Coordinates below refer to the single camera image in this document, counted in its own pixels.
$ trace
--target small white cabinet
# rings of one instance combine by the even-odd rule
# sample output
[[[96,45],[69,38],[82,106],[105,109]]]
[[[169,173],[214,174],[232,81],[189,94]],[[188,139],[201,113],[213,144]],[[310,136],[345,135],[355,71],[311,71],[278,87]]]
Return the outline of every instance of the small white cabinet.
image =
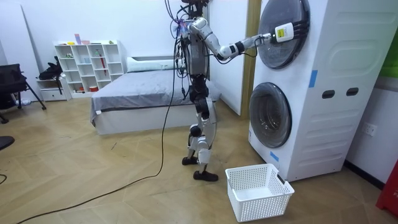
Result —
[[[38,80],[37,85],[44,101],[70,100],[72,98],[66,79],[60,77],[61,91],[56,80]]]

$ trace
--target white laundry basket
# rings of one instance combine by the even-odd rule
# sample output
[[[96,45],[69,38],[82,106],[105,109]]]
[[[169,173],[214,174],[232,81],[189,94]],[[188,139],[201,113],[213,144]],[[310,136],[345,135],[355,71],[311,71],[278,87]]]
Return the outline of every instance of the white laundry basket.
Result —
[[[283,215],[294,189],[278,178],[272,164],[226,169],[228,197],[236,220],[247,222]]]

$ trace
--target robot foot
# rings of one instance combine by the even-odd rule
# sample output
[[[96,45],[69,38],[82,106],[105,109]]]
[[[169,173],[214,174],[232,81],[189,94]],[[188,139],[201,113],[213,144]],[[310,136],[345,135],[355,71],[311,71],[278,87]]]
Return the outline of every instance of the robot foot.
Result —
[[[218,175],[209,173],[207,171],[203,171],[200,174],[199,171],[195,171],[195,173],[193,173],[193,178],[195,180],[204,180],[204,181],[208,181],[208,182],[216,182],[218,180]]]
[[[188,157],[184,157],[182,159],[182,165],[196,165],[198,164],[198,158],[195,156],[192,156],[191,159],[188,159]]]

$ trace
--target stacked washer dryer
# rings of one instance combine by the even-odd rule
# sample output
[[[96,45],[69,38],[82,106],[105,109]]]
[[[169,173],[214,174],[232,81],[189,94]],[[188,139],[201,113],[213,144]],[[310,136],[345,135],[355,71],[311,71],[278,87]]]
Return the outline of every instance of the stacked washer dryer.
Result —
[[[288,181],[339,171],[396,32],[398,1],[263,0],[262,9],[259,33],[303,19],[310,31],[259,47],[249,141]]]

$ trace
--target bookshelf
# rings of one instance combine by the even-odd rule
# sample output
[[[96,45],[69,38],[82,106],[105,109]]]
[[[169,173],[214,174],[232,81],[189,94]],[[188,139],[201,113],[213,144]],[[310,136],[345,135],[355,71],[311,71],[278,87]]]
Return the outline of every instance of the bookshelf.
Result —
[[[91,97],[91,86],[102,89],[124,74],[118,42],[112,41],[113,44],[108,40],[87,45],[61,45],[66,41],[55,43],[72,98]]]

